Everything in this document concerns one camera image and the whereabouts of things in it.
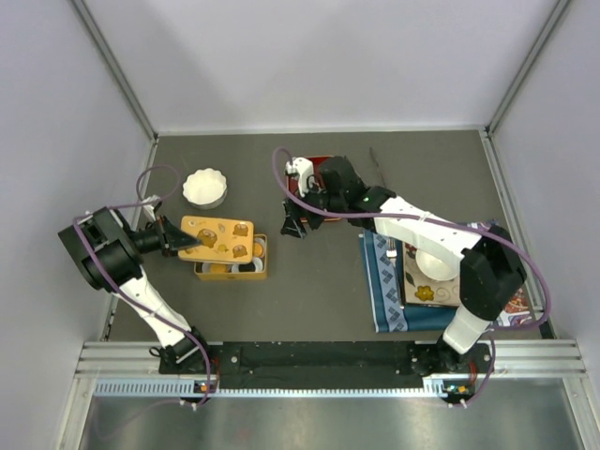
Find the metal tongs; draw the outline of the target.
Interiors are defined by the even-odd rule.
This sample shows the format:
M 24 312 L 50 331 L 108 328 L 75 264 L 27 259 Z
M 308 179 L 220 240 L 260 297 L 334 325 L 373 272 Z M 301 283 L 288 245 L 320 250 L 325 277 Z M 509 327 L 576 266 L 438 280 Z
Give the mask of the metal tongs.
M 374 165 L 374 167 L 376 169 L 376 172 L 377 172 L 377 174 L 379 176 L 379 180 L 380 180 L 381 186 L 383 186 L 383 187 L 386 188 L 387 184 L 386 184 L 385 178 L 383 176 L 382 167 L 381 167 L 381 164 L 380 164 L 380 162 L 379 162 L 379 160 L 377 158 L 375 150 L 372 147 L 369 147 L 368 153 L 369 153 L 369 157 L 371 159 L 371 162 L 373 163 L 373 165 Z

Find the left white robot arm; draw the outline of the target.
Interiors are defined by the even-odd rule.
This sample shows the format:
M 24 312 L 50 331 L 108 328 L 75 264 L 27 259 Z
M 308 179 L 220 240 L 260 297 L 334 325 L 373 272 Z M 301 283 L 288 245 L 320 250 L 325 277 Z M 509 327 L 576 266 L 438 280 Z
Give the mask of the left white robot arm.
M 212 369 L 212 349 L 200 331 L 171 308 L 149 281 L 143 255 L 158 252 L 174 257 L 201 241 L 164 216 L 133 230 L 120 211 L 103 207 L 76 217 L 58 237 L 85 281 L 129 305 L 157 336 L 150 353 L 159 359 L 161 374 L 195 374 Z

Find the white scalloped dish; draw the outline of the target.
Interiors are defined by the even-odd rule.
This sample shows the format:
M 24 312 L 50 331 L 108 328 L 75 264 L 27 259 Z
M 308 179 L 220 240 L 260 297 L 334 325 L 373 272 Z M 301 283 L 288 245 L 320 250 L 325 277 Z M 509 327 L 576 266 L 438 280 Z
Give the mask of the white scalloped dish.
M 223 203 L 228 193 L 226 176 L 219 170 L 206 168 L 190 174 L 183 184 L 183 196 L 199 209 L 212 209 Z

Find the silver tin lid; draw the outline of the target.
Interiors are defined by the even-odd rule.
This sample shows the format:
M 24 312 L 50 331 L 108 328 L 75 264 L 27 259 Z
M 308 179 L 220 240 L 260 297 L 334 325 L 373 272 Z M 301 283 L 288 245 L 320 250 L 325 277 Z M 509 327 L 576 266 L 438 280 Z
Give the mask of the silver tin lid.
M 221 217 L 183 216 L 180 228 L 201 244 L 178 251 L 193 263 L 249 263 L 253 257 L 254 223 Z

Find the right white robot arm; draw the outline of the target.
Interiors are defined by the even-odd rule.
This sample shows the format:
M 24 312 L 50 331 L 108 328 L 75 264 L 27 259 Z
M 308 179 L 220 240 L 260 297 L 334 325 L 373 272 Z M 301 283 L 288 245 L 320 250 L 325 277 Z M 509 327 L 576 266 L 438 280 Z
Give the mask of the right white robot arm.
M 440 364 L 451 371 L 467 365 L 472 348 L 496 322 L 527 279 L 523 255 L 510 233 L 478 230 L 437 217 L 382 186 L 368 186 L 347 157 L 330 157 L 315 168 L 305 157 L 288 156 L 275 175 L 286 180 L 282 234 L 298 238 L 328 218 L 398 240 L 440 261 L 459 281 L 459 306 L 436 344 Z

